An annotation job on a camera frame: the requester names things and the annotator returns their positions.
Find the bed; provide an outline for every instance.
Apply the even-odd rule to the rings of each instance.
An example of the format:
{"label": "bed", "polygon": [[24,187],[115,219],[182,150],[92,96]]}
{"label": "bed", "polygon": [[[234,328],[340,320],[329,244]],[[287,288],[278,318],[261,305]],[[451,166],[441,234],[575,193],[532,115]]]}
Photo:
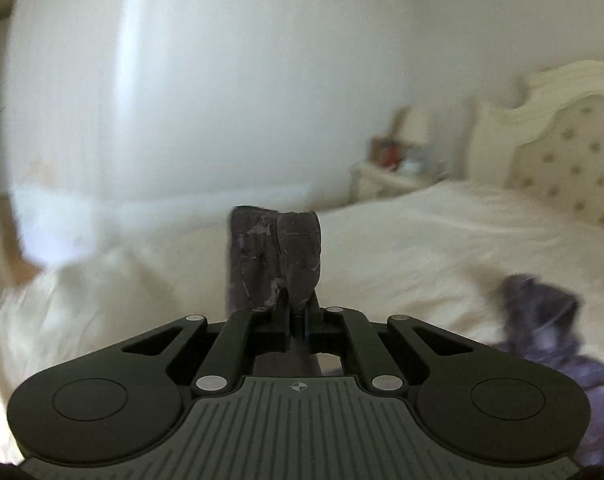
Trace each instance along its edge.
{"label": "bed", "polygon": [[[525,83],[519,108],[478,103],[468,181],[319,215],[323,306],[495,343],[499,283],[527,272],[582,297],[584,352],[604,361],[604,61]],[[181,316],[224,319],[226,237],[147,240],[0,291],[0,462],[20,460],[4,413],[25,378]]]}

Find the purple cloth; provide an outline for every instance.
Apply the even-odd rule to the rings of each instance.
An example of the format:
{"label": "purple cloth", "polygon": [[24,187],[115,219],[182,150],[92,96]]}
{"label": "purple cloth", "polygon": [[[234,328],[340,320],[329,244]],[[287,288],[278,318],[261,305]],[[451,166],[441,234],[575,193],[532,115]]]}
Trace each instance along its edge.
{"label": "purple cloth", "polygon": [[582,387],[591,419],[576,460],[604,466],[604,363],[578,355],[581,341],[573,332],[578,298],[523,274],[507,277],[502,293],[506,341],[497,348],[553,368]]}

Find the crosshair marking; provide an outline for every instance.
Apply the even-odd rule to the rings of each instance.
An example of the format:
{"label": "crosshair marking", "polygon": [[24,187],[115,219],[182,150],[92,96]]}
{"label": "crosshair marking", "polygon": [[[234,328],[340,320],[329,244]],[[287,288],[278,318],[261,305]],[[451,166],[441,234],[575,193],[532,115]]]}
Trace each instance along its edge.
{"label": "crosshair marking", "polygon": [[300,381],[291,384],[291,389],[295,390],[297,393],[299,392],[303,392],[304,390],[306,390],[308,388],[308,384],[306,383],[302,383]]}

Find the white bedsheet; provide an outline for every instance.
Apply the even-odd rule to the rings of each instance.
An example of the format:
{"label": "white bedsheet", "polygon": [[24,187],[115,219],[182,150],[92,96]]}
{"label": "white bedsheet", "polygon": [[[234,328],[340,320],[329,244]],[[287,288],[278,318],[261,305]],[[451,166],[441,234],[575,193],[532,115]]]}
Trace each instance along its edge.
{"label": "white bedsheet", "polygon": [[[604,231],[520,197],[441,184],[320,215],[320,303],[406,313],[501,338],[496,287],[531,272],[579,293],[584,351],[604,360]],[[224,317],[226,226],[122,247],[0,292],[0,462],[19,452],[5,409],[32,374],[187,314]]]}

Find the gray textured pad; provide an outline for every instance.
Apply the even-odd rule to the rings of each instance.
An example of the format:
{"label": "gray textured pad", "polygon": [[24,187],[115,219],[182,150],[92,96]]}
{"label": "gray textured pad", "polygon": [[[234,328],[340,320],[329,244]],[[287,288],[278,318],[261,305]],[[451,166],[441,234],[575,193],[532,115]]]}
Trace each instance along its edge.
{"label": "gray textured pad", "polygon": [[531,468],[476,464],[424,434],[398,399],[369,396],[351,377],[248,377],[227,397],[202,399],[165,443],[95,469],[30,459],[40,480],[562,480],[568,459]]}

